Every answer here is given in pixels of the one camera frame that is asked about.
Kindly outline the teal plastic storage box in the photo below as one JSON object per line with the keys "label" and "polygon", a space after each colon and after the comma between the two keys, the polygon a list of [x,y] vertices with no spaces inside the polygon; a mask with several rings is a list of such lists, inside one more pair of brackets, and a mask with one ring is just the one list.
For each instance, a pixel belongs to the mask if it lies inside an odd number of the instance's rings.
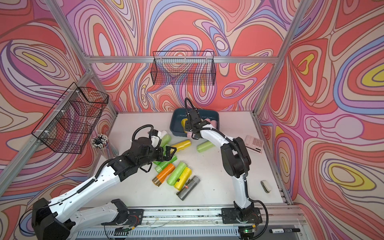
{"label": "teal plastic storage box", "polygon": [[[216,111],[212,110],[198,110],[202,119],[210,119],[211,121],[217,122],[217,129],[220,129],[220,115]],[[185,108],[179,108],[174,110],[173,116],[170,123],[170,130],[174,136],[187,137],[187,133],[184,132],[182,127],[182,120],[187,118],[187,112]]]}

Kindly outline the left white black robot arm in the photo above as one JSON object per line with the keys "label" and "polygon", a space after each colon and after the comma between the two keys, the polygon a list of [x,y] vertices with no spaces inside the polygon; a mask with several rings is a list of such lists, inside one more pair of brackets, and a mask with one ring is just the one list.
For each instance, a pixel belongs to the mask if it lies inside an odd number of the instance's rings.
{"label": "left white black robot arm", "polygon": [[153,162],[168,162],[177,152],[176,147],[161,147],[150,138],[132,141],[129,150],[105,161],[97,173],[72,190],[51,200],[44,198],[33,205],[32,228],[39,240],[65,240],[84,229],[99,225],[126,225],[130,212],[120,199],[96,208],[81,208],[110,187],[136,174]]}

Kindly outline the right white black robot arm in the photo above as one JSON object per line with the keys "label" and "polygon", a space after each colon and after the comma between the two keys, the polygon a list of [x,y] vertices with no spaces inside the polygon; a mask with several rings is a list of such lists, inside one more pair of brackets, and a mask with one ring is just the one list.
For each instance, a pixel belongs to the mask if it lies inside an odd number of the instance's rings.
{"label": "right white black robot arm", "polygon": [[192,133],[193,139],[205,139],[220,148],[222,163],[226,173],[232,177],[235,190],[234,211],[239,222],[245,222],[257,214],[255,203],[265,208],[260,200],[253,200],[249,196],[248,180],[252,163],[244,140],[240,137],[232,138],[216,129],[208,121],[200,117],[197,108],[186,109],[187,121],[184,130]]}

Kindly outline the grey trash bag roll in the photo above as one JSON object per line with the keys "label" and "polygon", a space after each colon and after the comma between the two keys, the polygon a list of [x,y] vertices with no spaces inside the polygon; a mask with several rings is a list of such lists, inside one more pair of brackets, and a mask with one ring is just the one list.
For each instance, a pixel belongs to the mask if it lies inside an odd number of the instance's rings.
{"label": "grey trash bag roll", "polygon": [[191,191],[201,182],[200,178],[193,176],[187,181],[185,186],[177,193],[180,200],[184,201]]}

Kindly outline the light green roll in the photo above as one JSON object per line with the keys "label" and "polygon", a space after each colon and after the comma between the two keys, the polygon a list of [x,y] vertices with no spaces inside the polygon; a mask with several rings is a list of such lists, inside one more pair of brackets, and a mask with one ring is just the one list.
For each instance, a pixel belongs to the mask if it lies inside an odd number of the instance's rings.
{"label": "light green roll", "polygon": [[203,153],[203,152],[205,152],[205,151],[207,151],[207,150],[213,148],[214,146],[215,146],[215,145],[214,145],[213,143],[211,143],[210,141],[206,141],[206,142],[204,142],[204,143],[202,143],[202,144],[199,144],[199,145],[197,146],[197,151],[198,151],[199,153]]}

